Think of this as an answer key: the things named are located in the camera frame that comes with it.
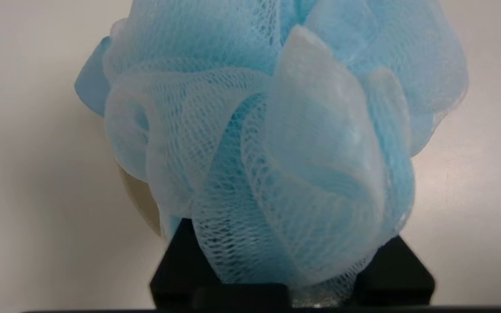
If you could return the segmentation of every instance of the beige surface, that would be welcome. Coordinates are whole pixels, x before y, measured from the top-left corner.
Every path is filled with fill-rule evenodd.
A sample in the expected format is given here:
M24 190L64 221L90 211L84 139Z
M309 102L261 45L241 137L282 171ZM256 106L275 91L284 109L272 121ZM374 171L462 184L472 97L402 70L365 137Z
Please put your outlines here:
M415 158L404 237L435 304L501 304L501 1L446 0L465 102ZM0 0L0 313L151 307L163 244L73 82L125 0Z
M129 198L133 201L133 204L137 207L140 215L148 223L148 226L158 235L161 236L160 227L160 212L157 208L157 204L152 198L152 193L150 192L150 187L147 183L137 180L119 165L119 173L121 174L121 179L125 185L125 190L129 194Z

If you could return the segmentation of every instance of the blue mesh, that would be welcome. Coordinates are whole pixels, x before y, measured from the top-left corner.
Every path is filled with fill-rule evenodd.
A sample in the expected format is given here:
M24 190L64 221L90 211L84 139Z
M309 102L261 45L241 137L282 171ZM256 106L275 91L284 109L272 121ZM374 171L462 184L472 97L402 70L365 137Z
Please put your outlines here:
M225 283L334 304L403 228L410 157L467 91L432 0L135 0L75 84L171 238Z

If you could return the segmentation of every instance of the black stand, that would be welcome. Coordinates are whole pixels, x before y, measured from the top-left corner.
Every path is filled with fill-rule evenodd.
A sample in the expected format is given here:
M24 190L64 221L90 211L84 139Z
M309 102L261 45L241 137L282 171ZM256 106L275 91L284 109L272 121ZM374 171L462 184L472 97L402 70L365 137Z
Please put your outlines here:
M428 305L435 283L401 237L380 248L360 273L342 306ZM291 307L281 284L224 285L198 246L191 220L184 219L150 283L158 309L268 309Z

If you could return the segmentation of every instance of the white wall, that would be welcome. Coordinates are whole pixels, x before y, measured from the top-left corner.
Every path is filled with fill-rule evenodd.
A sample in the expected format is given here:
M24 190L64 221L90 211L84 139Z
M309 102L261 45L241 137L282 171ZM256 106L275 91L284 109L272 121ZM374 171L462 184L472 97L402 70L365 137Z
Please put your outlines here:
M129 1L0 0L0 313L152 307L163 246L73 83Z
M441 1L470 72L465 101L415 159L404 237L437 279L434 303L501 304L501 1Z
M501 304L501 1L443 4L471 89L415 158L404 236L438 281L434 303ZM0 313L151 307L163 246L72 87L129 5L0 0Z

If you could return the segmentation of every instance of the black holder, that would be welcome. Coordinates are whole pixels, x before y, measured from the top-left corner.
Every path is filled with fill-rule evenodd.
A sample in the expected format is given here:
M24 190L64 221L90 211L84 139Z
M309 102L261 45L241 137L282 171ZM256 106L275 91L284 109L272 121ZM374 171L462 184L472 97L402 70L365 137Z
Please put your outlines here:
M344 307L428 305L435 282L397 236L362 271ZM280 311L291 307L285 285L222 284L201 251L191 220L183 219L150 282L156 308Z

